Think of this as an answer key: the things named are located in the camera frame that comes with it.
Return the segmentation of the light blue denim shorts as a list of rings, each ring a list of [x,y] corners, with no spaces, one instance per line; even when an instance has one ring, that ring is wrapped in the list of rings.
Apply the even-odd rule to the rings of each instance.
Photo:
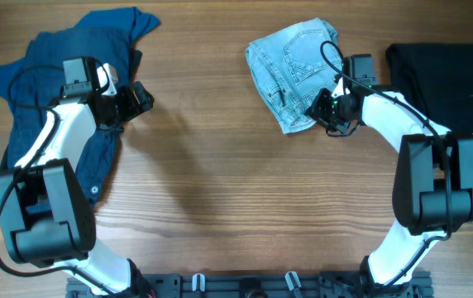
[[[316,121],[305,114],[322,89],[337,87],[342,58],[329,44],[337,31],[314,18],[255,40],[245,51],[258,94],[274,115],[282,133],[306,130]]]

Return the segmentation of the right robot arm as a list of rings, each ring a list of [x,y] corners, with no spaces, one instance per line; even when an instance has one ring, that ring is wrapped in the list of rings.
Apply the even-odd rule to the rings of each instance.
[[[333,65],[337,87],[323,89],[307,111],[332,137],[351,123],[377,131],[399,154],[392,191],[395,221],[361,266],[367,290],[409,282],[437,243],[473,221],[473,137],[429,120],[399,92],[378,90]]]

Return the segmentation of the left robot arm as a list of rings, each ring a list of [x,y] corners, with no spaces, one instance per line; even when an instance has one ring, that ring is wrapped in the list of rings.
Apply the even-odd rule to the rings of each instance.
[[[136,81],[118,88],[115,69],[93,57],[65,60],[65,83],[43,109],[41,133],[14,167],[0,170],[0,269],[19,277],[67,272],[101,297],[154,297],[134,262],[98,240],[75,174],[97,130],[116,131],[149,111]]]

